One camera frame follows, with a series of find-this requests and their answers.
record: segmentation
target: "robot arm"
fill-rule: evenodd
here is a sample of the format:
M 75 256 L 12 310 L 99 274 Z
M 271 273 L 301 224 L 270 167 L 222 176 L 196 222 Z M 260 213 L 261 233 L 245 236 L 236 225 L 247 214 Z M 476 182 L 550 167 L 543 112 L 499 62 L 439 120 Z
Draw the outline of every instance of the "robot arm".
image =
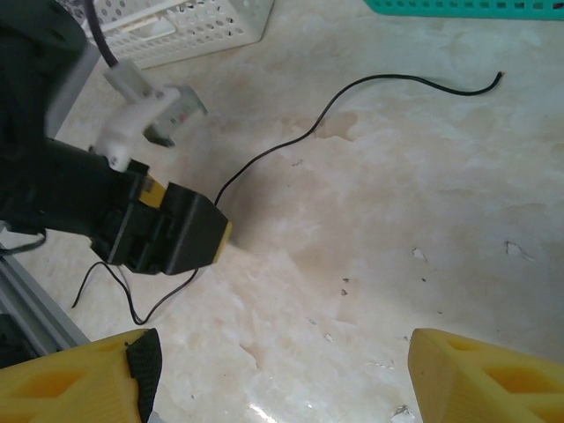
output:
M 147 165 L 130 159 L 131 140 L 147 125 L 154 132 L 163 112 L 180 113 L 181 91 L 130 103 L 93 152 L 45 137 L 48 104 L 85 43 L 55 0 L 0 2 L 0 220 L 22 234 L 87 236 L 102 260 L 137 273 L 214 263 L 231 229 L 227 218 L 199 193 L 160 187 Z

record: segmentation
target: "white plastic part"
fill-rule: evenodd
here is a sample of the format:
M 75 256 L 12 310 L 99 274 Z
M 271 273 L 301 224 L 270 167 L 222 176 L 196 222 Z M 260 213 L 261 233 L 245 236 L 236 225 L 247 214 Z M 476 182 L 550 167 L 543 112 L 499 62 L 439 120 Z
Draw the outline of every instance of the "white plastic part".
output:
M 177 88 L 166 87 L 123 107 L 106 122 L 93 152 L 105 156 L 115 171 L 125 172 L 131 161 L 133 145 L 144 139 L 145 128 L 180 98 Z
M 260 41 L 274 0 L 98 0 L 96 11 L 118 59 L 140 68 Z M 91 37 L 88 25 L 83 24 Z

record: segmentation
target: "black cable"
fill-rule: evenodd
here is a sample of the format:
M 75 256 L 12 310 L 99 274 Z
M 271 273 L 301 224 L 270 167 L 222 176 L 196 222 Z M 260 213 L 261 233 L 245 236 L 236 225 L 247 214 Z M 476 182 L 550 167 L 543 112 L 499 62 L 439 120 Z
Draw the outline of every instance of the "black cable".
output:
M 153 308 L 151 309 L 151 311 L 149 312 L 149 314 L 147 315 L 147 317 L 145 319 L 142 319 L 141 317 L 139 317 L 139 315 L 137 314 L 137 311 L 135 310 L 135 306 L 133 305 L 133 299 L 131 298 L 131 292 L 128 289 L 128 287 L 125 285 L 124 282 L 122 282 L 117 275 L 114 273 L 114 271 L 112 270 L 111 267 L 109 267 L 109 265 L 107 263 L 104 262 L 97 262 L 94 263 L 92 266 L 90 266 L 90 269 L 88 269 L 88 271 L 85 274 L 84 279 L 82 279 L 82 284 L 80 284 L 80 289 L 78 289 L 78 294 L 77 294 L 77 298 L 74 300 L 74 302 L 72 303 L 72 306 L 70 306 L 70 308 L 75 308 L 78 305 L 78 302 L 80 301 L 80 297 L 82 296 L 82 292 L 85 289 L 86 286 L 86 282 L 88 281 L 88 278 L 90 277 L 90 274 L 92 273 L 92 271 L 98 267 L 98 266 L 103 266 L 106 268 L 106 270 L 109 272 L 109 274 L 112 276 L 112 278 L 114 278 L 115 282 L 117 282 L 119 284 L 119 286 L 123 289 L 123 291 L 125 292 L 125 297 L 127 298 L 127 303 L 128 306 L 130 308 L 130 314 L 131 314 L 131 319 L 133 320 L 133 323 L 136 324 L 137 326 L 143 326 L 144 324 L 146 324 L 147 322 L 149 322 L 149 320 L 151 320 L 152 315 L 155 313 L 155 311 L 157 311 L 157 308 L 159 308 L 165 301 L 167 301 L 170 297 L 174 296 L 175 294 L 179 293 L 182 289 L 184 289 L 190 282 L 192 282 L 194 280 L 194 278 L 196 277 L 199 269 L 196 269 L 195 271 L 192 272 L 192 274 L 190 275 L 190 277 L 188 278 L 188 280 L 186 282 L 184 282 L 183 284 L 181 284 L 180 286 L 178 286 L 177 288 L 175 288 L 173 291 L 171 291 L 170 293 L 168 293 L 167 295 L 165 295 L 159 302 L 157 302 L 157 304 L 155 304 L 153 306 Z
M 275 152 L 276 150 L 280 150 L 281 148 L 285 148 L 285 147 L 288 147 L 290 145 L 298 144 L 300 141 L 303 141 L 304 139 L 309 137 L 311 134 L 313 134 L 315 132 L 315 130 L 319 127 L 319 125 L 323 121 L 323 118 L 327 115 L 327 113 L 329 112 L 331 107 L 333 107 L 335 102 L 339 99 L 339 97 L 341 97 L 344 93 L 346 93 L 350 89 L 354 88 L 356 85 L 364 84 L 365 82 L 374 81 L 376 79 L 406 79 L 406 80 L 410 80 L 410 81 L 419 82 L 420 84 L 431 86 L 432 88 L 435 88 L 439 91 L 443 91 L 445 93 L 449 93 L 449 94 L 453 94 L 453 95 L 461 95 L 461 96 L 464 96 L 464 97 L 471 97 L 471 96 L 485 94 L 485 93 L 492 91 L 500 83 L 500 80 L 501 80 L 502 77 L 503 77 L 503 72 L 498 72 L 497 75 L 495 76 L 495 79 L 493 80 L 492 84 L 490 84 L 486 88 L 483 88 L 483 89 L 477 90 L 477 91 L 458 91 L 458 90 L 454 90 L 452 88 L 448 88 L 447 86 L 436 84 L 435 82 L 429 81 L 428 79 L 424 79 L 424 78 L 420 78 L 420 77 L 414 77 L 414 76 L 411 76 L 411 75 L 401 75 L 401 74 L 393 74 L 393 73 L 392 74 L 373 75 L 373 76 L 370 76 L 370 77 L 359 79 L 358 81 L 355 81 L 355 82 L 347 85 L 345 88 L 343 88 L 337 94 L 335 94 L 335 96 L 331 99 L 331 101 L 325 107 L 323 112 L 319 115 L 319 117 L 317 118 L 317 120 L 315 121 L 315 123 L 311 127 L 311 129 L 308 130 L 301 137 L 297 137 L 296 139 L 293 139 L 292 141 L 288 141 L 288 142 L 285 142 L 283 144 L 276 145 L 276 146 L 272 147 L 271 149 L 269 149 L 265 152 L 262 152 L 259 155 L 255 156 L 255 158 L 253 158 L 252 160 L 249 161 L 249 163 L 247 163 L 245 166 L 243 166 L 241 168 L 241 170 L 239 170 L 239 172 L 237 172 L 229 181 L 227 181 L 225 183 L 225 185 L 223 185 L 223 187 L 221 187 L 221 189 L 219 190 L 218 196 L 215 199 L 214 204 L 217 206 L 218 203 L 219 203 L 219 200 L 221 200 L 221 198 L 222 198 L 223 194 L 225 193 L 226 189 L 229 188 L 229 186 L 233 182 L 235 182 L 243 173 L 245 173 L 247 171 L 247 169 L 249 169 L 251 166 L 253 166 L 255 163 L 257 163 L 260 159 L 262 159 L 265 156 L 268 156 L 269 154 Z M 88 272 L 85 275 L 84 280 L 82 281 L 82 285 L 80 286 L 80 289 L 78 290 L 77 298 L 75 299 L 74 303 L 72 304 L 72 308 L 75 308 L 77 306 L 78 301 L 80 300 L 80 295 L 82 294 L 82 291 L 85 287 L 85 284 L 86 284 L 86 281 L 88 280 L 88 277 L 90 276 L 90 273 L 98 265 L 103 265 L 109 271 L 109 273 L 112 275 L 112 277 L 115 279 L 115 281 L 118 284 L 120 284 L 123 291 L 125 291 L 125 295 L 127 297 L 127 302 L 130 306 L 131 318 L 133 319 L 133 322 L 136 325 L 139 325 L 139 326 L 146 324 L 151 319 L 152 315 L 157 310 L 157 308 L 159 308 L 170 297 L 179 293 L 183 288 L 185 288 L 190 282 L 192 282 L 194 280 L 197 273 L 199 272 L 199 269 L 194 270 L 194 272 L 190 275 L 190 277 L 188 278 L 188 280 L 186 282 L 184 282 L 182 285 L 178 286 L 172 292 L 165 295 L 159 302 L 157 302 L 157 304 L 155 304 L 155 306 L 151 309 L 151 311 L 149 312 L 147 317 L 145 319 L 141 319 L 141 318 L 139 318 L 139 316 L 137 315 L 137 312 L 135 311 L 135 308 L 133 307 L 133 300 L 131 299 L 131 293 L 127 289 L 127 286 L 115 275 L 115 273 L 110 269 L 110 267 L 104 262 L 95 263 L 88 270 Z
M 501 80 L 502 77 L 503 77 L 503 72 L 497 72 L 497 75 L 495 76 L 495 79 L 493 80 L 492 84 L 490 84 L 486 88 L 483 88 L 483 89 L 477 90 L 477 91 L 453 90 L 452 88 L 448 88 L 447 86 L 436 84 L 435 82 L 429 81 L 428 79 L 424 79 L 424 78 L 420 78 L 420 77 L 414 77 L 412 75 L 401 75 L 401 74 L 396 74 L 396 73 L 389 73 L 389 74 L 382 74 L 382 75 L 372 75 L 370 77 L 365 77 L 363 79 L 359 79 L 358 81 L 355 81 L 355 82 L 347 85 L 345 88 L 343 88 L 337 94 L 335 94 L 335 96 L 331 99 L 331 101 L 329 102 L 327 107 L 319 115 L 319 117 L 315 121 L 314 125 L 311 127 L 311 129 L 308 132 L 303 134 L 301 137 L 297 137 L 296 139 L 293 139 L 292 141 L 288 141 L 287 143 L 283 143 L 283 144 L 276 145 L 276 146 L 272 147 L 271 149 L 267 150 L 266 152 L 259 154 L 258 156 L 253 158 L 249 163 L 247 163 L 245 166 L 243 166 L 241 168 L 241 170 L 239 172 L 237 172 L 229 181 L 227 181 L 227 183 L 219 190 L 218 196 L 216 197 L 214 204 L 218 205 L 219 200 L 223 196 L 225 190 L 227 188 L 229 188 L 229 186 L 233 182 L 235 182 L 235 180 L 238 179 L 239 176 L 244 174 L 247 171 L 247 169 L 249 169 L 251 166 L 253 166 L 255 163 L 257 163 L 264 156 L 268 156 L 269 154 L 271 154 L 271 153 L 273 153 L 277 150 L 280 150 L 281 148 L 285 148 L 285 147 L 288 147 L 290 145 L 298 144 L 300 141 L 303 141 L 304 139 L 309 137 L 311 134 L 313 134 L 315 132 L 315 130 L 317 129 L 317 127 L 319 127 L 319 125 L 321 124 L 323 118 L 327 115 L 329 110 L 333 107 L 333 104 L 335 104 L 335 101 L 337 101 L 339 99 L 339 97 L 341 97 L 344 93 L 349 91 L 351 88 L 354 88 L 356 85 L 364 84 L 365 82 L 374 81 L 374 80 L 377 80 L 377 79 L 406 79 L 406 80 L 409 80 L 409 81 L 415 81 L 415 82 L 419 82 L 420 84 L 431 86 L 431 87 L 433 87 L 433 88 L 435 88 L 439 91 L 443 91 L 445 93 L 449 93 L 449 94 L 453 94 L 453 95 L 461 95 L 461 96 L 464 96 L 464 97 L 471 97 L 471 96 L 485 94 L 485 93 L 492 91 L 500 83 L 500 80 Z
M 100 28 L 100 22 L 98 21 L 98 15 L 96 14 L 96 8 L 94 7 L 93 0 L 84 0 L 86 20 L 88 21 L 88 26 L 90 27 L 90 32 L 94 38 L 94 42 L 98 46 L 101 56 L 104 58 L 106 63 L 110 68 L 115 67 L 118 64 L 112 50 L 110 50 L 108 43 L 106 42 L 106 37 Z
M 47 232 L 45 232 L 45 229 L 41 229 L 38 235 L 41 235 L 41 238 L 37 241 L 30 242 L 29 244 L 20 245 L 19 247 L 14 247 L 13 249 L 0 247 L 0 257 L 13 256 L 14 254 L 26 253 L 28 251 L 38 249 L 47 241 Z

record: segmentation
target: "debris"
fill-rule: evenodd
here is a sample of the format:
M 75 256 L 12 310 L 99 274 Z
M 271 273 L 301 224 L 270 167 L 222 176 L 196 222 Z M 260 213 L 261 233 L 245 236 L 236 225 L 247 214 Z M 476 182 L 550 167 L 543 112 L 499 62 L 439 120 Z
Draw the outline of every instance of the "debris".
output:
M 521 257 L 521 258 L 524 258 L 525 260 L 528 260 L 532 263 L 536 262 L 536 260 L 534 258 L 532 258 L 527 253 L 525 253 L 521 249 L 521 247 L 519 247 L 517 244 L 514 244 L 513 242 L 506 242 L 505 243 L 505 252 L 509 256 Z
M 413 250 L 412 253 L 415 258 L 418 258 L 419 260 L 423 260 L 425 263 L 428 263 L 427 258 L 423 254 L 423 251 L 421 251 L 420 249 L 415 249 Z
M 413 421 L 415 421 L 415 414 L 407 405 L 399 406 L 390 419 L 390 423 L 411 423 Z

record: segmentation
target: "black device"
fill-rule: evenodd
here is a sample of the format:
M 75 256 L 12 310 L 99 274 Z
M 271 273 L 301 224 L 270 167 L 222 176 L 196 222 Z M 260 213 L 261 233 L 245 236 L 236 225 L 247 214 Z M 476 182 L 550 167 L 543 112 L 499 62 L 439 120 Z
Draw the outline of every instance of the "black device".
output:
M 148 166 L 116 172 L 105 157 L 45 136 L 48 105 L 85 44 L 55 0 L 0 2 L 0 220 L 22 234 L 85 235 L 103 261 L 135 273 L 214 263 L 231 224 L 208 198 L 170 183 L 147 205 Z

